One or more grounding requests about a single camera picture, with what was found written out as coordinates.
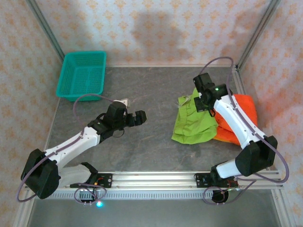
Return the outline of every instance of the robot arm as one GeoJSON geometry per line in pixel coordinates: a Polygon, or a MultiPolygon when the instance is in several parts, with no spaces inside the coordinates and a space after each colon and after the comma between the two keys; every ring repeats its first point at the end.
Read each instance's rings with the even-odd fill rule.
{"type": "Polygon", "coordinates": [[[114,131],[141,125],[146,121],[144,111],[136,111],[135,114],[136,116],[127,113],[126,105],[122,101],[114,101],[106,113],[99,115],[74,137],[45,152],[39,149],[32,151],[21,179],[25,178],[36,163],[55,152],[55,155],[44,161],[25,181],[25,184],[40,199],[47,198],[58,187],[73,183],[95,182],[98,171],[90,164],[82,163],[74,167],[64,166],[87,149],[113,136],[114,131]]]}
{"type": "Polygon", "coordinates": [[[274,148],[277,148],[275,137],[267,137],[264,132],[258,129],[238,105],[234,95],[232,95],[236,108],[255,132],[250,130],[233,107],[225,84],[216,86],[211,81],[208,73],[195,77],[194,83],[199,92],[199,97],[195,98],[197,111],[208,110],[212,116],[214,116],[214,110],[218,112],[227,121],[242,148],[242,152],[235,159],[212,167],[211,176],[214,184],[230,176],[249,176],[272,166],[275,152],[267,147],[255,135],[255,132],[274,148]]]}

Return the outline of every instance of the teal plastic basket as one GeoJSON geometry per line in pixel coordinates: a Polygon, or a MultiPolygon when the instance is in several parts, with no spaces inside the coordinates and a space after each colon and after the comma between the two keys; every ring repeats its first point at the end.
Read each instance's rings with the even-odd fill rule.
{"type": "MultiPolygon", "coordinates": [[[[56,90],[58,97],[76,101],[85,94],[101,95],[104,86],[106,52],[87,51],[72,52],[65,55],[56,90]]],[[[99,100],[88,96],[80,101],[99,100]]]]}

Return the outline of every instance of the patterned wallpaper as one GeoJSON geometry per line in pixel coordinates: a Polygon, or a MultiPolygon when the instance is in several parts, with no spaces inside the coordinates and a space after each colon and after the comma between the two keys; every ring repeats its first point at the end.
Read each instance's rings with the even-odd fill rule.
{"type": "MultiPolygon", "coordinates": [[[[303,226],[303,4],[281,1],[241,77],[256,101],[259,125],[278,140],[291,176],[286,183],[293,214],[303,226]]],[[[276,167],[284,171],[280,162],[276,167]]]]}
{"type": "Polygon", "coordinates": [[[37,0],[65,53],[105,50],[115,65],[237,61],[269,2],[37,0]]]}
{"type": "Polygon", "coordinates": [[[61,62],[24,0],[0,2],[0,220],[10,227],[29,153],[43,148],[61,62]]]}

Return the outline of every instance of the green fabric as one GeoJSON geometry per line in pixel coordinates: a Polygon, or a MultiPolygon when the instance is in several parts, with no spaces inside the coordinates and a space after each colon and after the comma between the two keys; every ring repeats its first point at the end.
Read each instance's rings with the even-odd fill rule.
{"type": "Polygon", "coordinates": [[[183,144],[196,144],[211,140],[217,134],[218,123],[208,111],[197,112],[194,98],[198,97],[197,89],[191,96],[178,99],[181,106],[178,111],[172,139],[183,144]]]}

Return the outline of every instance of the orange cloth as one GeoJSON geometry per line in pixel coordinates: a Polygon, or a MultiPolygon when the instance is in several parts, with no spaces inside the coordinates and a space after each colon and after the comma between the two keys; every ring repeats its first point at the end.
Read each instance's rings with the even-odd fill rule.
{"type": "MultiPolygon", "coordinates": [[[[255,108],[254,101],[252,97],[246,95],[234,95],[239,106],[246,113],[246,115],[251,119],[251,121],[257,126],[257,112],[255,108]]],[[[233,133],[232,129],[229,127],[227,122],[223,117],[216,113],[215,119],[218,123],[217,135],[214,137],[215,140],[220,140],[223,142],[234,143],[240,145],[236,135],[233,133]]]]}

